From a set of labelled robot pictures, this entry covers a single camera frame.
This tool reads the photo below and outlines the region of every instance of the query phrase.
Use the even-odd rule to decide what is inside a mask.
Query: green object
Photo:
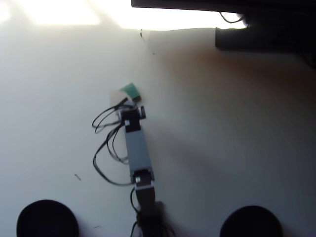
[[[130,83],[124,86],[123,88],[121,88],[120,90],[125,91],[135,102],[139,102],[141,100],[140,94],[136,86],[134,85],[134,83]]]

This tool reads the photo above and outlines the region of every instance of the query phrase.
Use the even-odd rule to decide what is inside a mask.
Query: small debris
[[[81,181],[80,177],[77,174],[75,174],[75,176],[79,179],[79,181]]]

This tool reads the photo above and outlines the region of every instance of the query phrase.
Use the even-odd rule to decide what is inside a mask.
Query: cable bundle
[[[135,191],[135,188],[133,188],[132,191],[130,192],[130,203],[137,214],[137,221],[132,226],[132,231],[130,233],[130,237],[133,236],[136,225],[143,229],[146,226],[146,224],[148,224],[148,218],[144,218],[142,216],[141,212],[136,209],[136,207],[133,203],[132,197],[133,197],[134,191]],[[163,221],[162,214],[154,219],[154,223],[155,223],[154,226],[156,228],[154,228],[154,226],[151,226],[151,228],[150,228],[151,232],[153,232],[152,233],[153,237],[156,237],[156,236],[157,237],[161,237],[161,236],[170,237],[169,233],[172,233],[172,235],[174,237],[176,237],[176,233],[172,229],[172,227]]]
[[[112,129],[105,141],[101,144],[101,146],[98,148],[98,150],[96,151],[94,157],[93,157],[93,166],[94,168],[96,169],[96,171],[101,175],[102,178],[104,178],[107,182],[109,182],[110,184],[113,184],[113,185],[116,185],[116,186],[128,186],[128,185],[131,185],[132,183],[125,183],[125,184],[120,184],[120,183],[117,183],[117,182],[114,182],[112,180],[110,180],[101,170],[100,168],[98,167],[97,163],[96,163],[96,157],[98,155],[98,153],[105,147],[107,146],[108,148],[108,151],[110,153],[110,156],[115,160],[115,161],[118,161],[122,164],[128,164],[128,157],[123,157],[123,158],[120,158],[116,151],[115,151],[115,148],[114,148],[114,141],[115,141],[115,138],[120,130],[121,127],[124,126],[124,123],[120,120],[117,120],[117,121],[114,121],[114,122],[111,122],[111,123],[106,123],[106,124],[102,124],[102,122],[107,118],[109,117],[111,114],[113,114],[114,112],[118,111],[118,110],[121,110],[121,109],[132,109],[134,108],[134,106],[132,105],[126,105],[125,102],[128,101],[127,98],[123,99],[121,102],[119,102],[117,105],[115,106],[112,106],[108,109],[106,109],[105,111],[103,111],[102,113],[100,113],[92,122],[92,127],[95,129],[94,130],[94,133],[95,134],[98,134],[100,133],[101,131],[103,131],[103,129],[105,129],[106,127],[108,126],[113,126],[113,125],[117,125],[114,129]],[[99,121],[99,123],[96,125],[96,121],[99,120],[99,118],[101,118],[101,116],[103,116],[103,118]],[[112,150],[110,149],[110,146],[109,146],[109,142],[110,140],[112,139]]]

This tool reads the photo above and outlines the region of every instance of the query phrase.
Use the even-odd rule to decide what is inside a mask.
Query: white floor
[[[220,52],[214,34],[141,38],[110,18],[97,26],[2,24],[1,236],[15,236],[21,210],[40,199],[67,205],[82,237],[129,236],[131,188],[93,169],[106,134],[94,135],[91,122],[110,92],[130,82],[147,111],[157,199],[179,237],[218,237],[246,205],[271,210],[287,237],[314,235],[315,72],[295,56]],[[117,148],[125,152],[122,134]],[[128,168],[106,152],[99,162],[128,181]]]

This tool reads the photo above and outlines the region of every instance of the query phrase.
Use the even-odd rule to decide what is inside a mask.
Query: black cable
[[[135,221],[133,227],[132,227],[132,231],[130,233],[130,237],[133,237],[133,233],[134,233],[134,229],[135,229],[135,226],[137,225],[137,221]]]
[[[121,126],[123,126],[123,124],[120,124],[119,126],[117,126],[116,128],[114,128],[113,130],[119,129]],[[131,185],[132,183],[120,184],[120,183],[114,182],[114,181],[112,181],[111,179],[109,179],[109,178],[100,170],[100,168],[98,167],[98,165],[97,165],[97,163],[96,163],[96,158],[97,158],[98,153],[102,150],[102,148],[103,148],[106,144],[108,144],[109,139],[111,138],[111,136],[109,136],[109,135],[111,134],[111,132],[108,134],[106,140],[101,144],[101,146],[100,146],[100,147],[98,148],[98,150],[96,151],[96,153],[95,153],[95,155],[94,155],[94,157],[93,157],[93,162],[92,162],[92,164],[93,164],[95,170],[101,175],[101,177],[104,178],[104,179],[105,179],[107,182],[109,182],[110,184],[113,184],[113,185],[116,185],[116,186],[129,186],[129,185]]]
[[[223,12],[220,11],[219,14],[222,16],[222,18],[224,19],[224,21],[226,21],[227,23],[230,23],[230,24],[237,23],[237,22],[239,22],[239,21],[244,20],[244,16],[242,16],[241,18],[239,18],[239,19],[236,20],[236,21],[229,21],[229,20],[227,20],[226,17],[223,15]]]
[[[119,129],[120,129],[121,127],[123,127],[123,124],[122,124],[122,123],[121,123],[119,126],[117,126],[116,128],[114,128],[113,130],[111,130],[111,131],[109,132],[109,134],[108,134],[108,136],[107,136],[108,142],[106,143],[106,145],[107,145],[107,148],[108,148],[108,151],[109,151],[110,156],[111,156],[114,160],[116,160],[116,161],[118,161],[118,162],[121,162],[121,163],[123,163],[123,164],[128,164],[128,163],[125,162],[125,161],[127,161],[127,157],[126,157],[126,158],[123,158],[123,159],[119,158],[119,157],[117,156],[117,154],[113,154],[113,152],[111,151],[111,149],[110,149],[110,147],[109,147],[109,141],[110,141],[110,139],[111,139],[114,135],[116,135],[116,134],[118,133],[118,131],[119,131]]]
[[[132,205],[133,209],[136,211],[137,214],[139,214],[139,211],[136,209],[136,207],[134,206],[134,203],[133,203],[133,192],[135,191],[135,188],[132,189],[132,191],[130,192],[130,204]]]
[[[115,141],[115,138],[117,137],[117,134],[118,134],[119,130],[116,131],[116,133],[114,134],[114,137],[112,139],[112,149],[113,149],[113,152],[116,156],[116,158],[123,164],[128,164],[128,163],[124,163],[125,161],[127,161],[128,157],[123,157],[123,158],[120,158],[114,148],[114,141]]]

